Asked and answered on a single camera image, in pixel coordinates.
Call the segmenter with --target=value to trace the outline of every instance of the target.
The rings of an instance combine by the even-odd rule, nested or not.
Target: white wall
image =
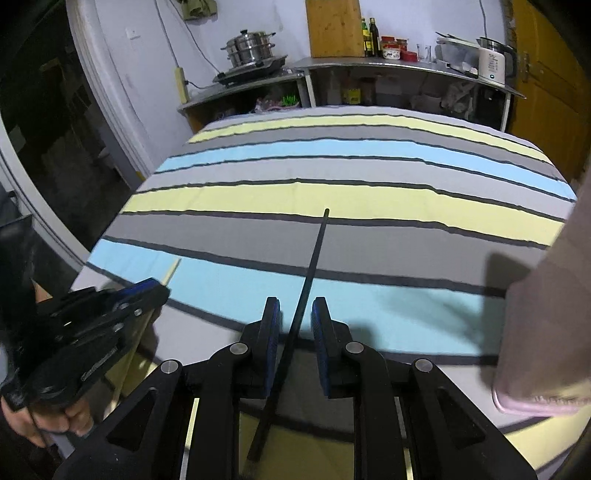
[[[157,0],[178,62],[188,80],[210,85],[215,70],[194,45],[179,17],[176,0]],[[488,36],[505,41],[500,0],[483,0]],[[138,118],[148,132],[155,157],[161,161],[190,136],[177,112],[174,60],[160,27],[153,0],[96,0],[100,24],[119,77]],[[199,46],[221,71],[231,67],[225,51],[228,39],[240,30],[276,31],[274,53],[287,54],[288,63],[310,54],[304,0],[217,0],[218,15],[187,22]],[[382,35],[435,45],[435,31],[466,40],[484,35],[478,0],[361,0],[362,15],[375,17]]]

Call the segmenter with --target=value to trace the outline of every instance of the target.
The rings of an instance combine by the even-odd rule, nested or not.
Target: black rod
[[[296,349],[296,339],[300,333],[301,321],[304,319],[304,313],[308,298],[310,297],[310,289],[312,288],[312,280],[316,275],[316,266],[318,265],[318,258],[320,256],[320,249],[322,248],[322,240],[324,239],[324,231],[326,230],[326,224],[329,219],[329,210],[324,211],[322,217],[322,223],[318,230],[318,237],[316,237],[316,244],[314,251],[312,252],[312,258],[310,259],[310,265],[306,271],[306,279],[304,280],[304,286],[301,289],[300,299],[298,300],[297,307],[295,308],[294,319],[291,322],[290,331],[287,334],[285,340],[285,347],[277,365],[277,371],[275,378],[273,379],[273,385],[271,392],[265,403],[265,408],[262,411],[261,419],[256,427],[255,436],[252,439],[251,447],[248,450],[248,460],[251,462],[258,462],[261,459],[262,450],[267,441],[269,435],[269,428],[271,427],[271,420],[275,416],[277,410],[277,404],[279,402],[279,396],[283,389],[283,384],[287,377],[287,371],[289,370],[291,360],[294,356],[294,350]]]

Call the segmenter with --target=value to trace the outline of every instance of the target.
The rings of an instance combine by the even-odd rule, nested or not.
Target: blue gripper pad
[[[265,396],[269,396],[271,386],[273,385],[273,378],[275,377],[275,362],[277,360],[277,344],[279,343],[279,330],[281,326],[281,308],[279,300],[269,298],[273,301],[271,313],[271,332],[269,335],[269,342],[267,343],[267,373],[265,375]]]
[[[324,297],[319,297],[314,300],[312,304],[312,332],[314,333],[314,346],[316,347],[316,360],[318,362],[318,373],[320,375],[320,384],[326,397],[330,397],[330,380],[329,380],[329,358],[326,341],[320,323],[323,310],[326,308],[326,301]]]

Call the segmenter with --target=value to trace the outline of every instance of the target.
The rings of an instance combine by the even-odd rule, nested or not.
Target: door frame
[[[117,142],[141,180],[159,163],[149,149],[148,134],[125,91],[100,25],[96,0],[66,0],[70,31],[82,69]]]
[[[80,271],[89,251],[76,239],[47,204],[12,146],[0,115],[0,184],[17,194],[23,215],[33,216],[33,228],[39,236],[74,270]]]

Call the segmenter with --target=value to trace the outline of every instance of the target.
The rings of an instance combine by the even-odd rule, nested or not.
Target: human hand
[[[44,447],[46,442],[35,427],[30,411],[37,426],[47,432],[64,433],[70,431],[78,436],[83,436],[90,431],[94,424],[90,416],[90,406],[85,398],[81,398],[63,411],[51,410],[47,407],[22,408],[12,411],[4,397],[2,397],[1,403],[2,412],[10,428],[38,447]]]

